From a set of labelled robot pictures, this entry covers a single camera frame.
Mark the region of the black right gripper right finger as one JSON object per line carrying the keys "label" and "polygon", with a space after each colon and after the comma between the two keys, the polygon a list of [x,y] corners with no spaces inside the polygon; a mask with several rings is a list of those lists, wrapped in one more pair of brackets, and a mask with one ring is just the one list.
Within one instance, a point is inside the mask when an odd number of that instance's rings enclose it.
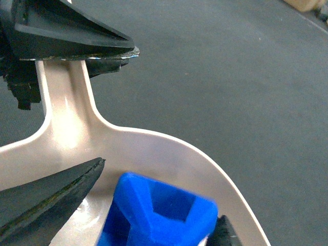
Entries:
{"label": "black right gripper right finger", "polygon": [[242,246],[231,222],[226,215],[216,221],[214,232],[208,237],[206,245]]}

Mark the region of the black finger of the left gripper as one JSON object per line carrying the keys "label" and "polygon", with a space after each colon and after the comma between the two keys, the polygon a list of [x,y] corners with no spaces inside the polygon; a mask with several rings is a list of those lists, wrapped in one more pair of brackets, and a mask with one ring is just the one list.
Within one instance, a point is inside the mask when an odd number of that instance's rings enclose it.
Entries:
{"label": "black finger of the left gripper", "polygon": [[128,59],[86,59],[90,78],[101,74],[119,72],[121,67],[128,64]]}

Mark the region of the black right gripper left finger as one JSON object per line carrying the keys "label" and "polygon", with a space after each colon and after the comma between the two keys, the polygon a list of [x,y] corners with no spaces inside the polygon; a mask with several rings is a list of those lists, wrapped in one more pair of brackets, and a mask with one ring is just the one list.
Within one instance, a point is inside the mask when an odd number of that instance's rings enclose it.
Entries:
{"label": "black right gripper left finger", "polygon": [[96,158],[1,191],[1,245],[49,245],[99,179]]}

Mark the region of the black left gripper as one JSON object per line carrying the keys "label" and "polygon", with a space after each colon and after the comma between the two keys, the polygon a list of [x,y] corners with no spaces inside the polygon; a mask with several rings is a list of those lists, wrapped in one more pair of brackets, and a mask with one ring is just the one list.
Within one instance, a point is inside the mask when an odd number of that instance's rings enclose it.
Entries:
{"label": "black left gripper", "polygon": [[1,1],[1,77],[21,110],[41,101],[36,60],[102,58],[134,48],[132,38],[72,1]]}

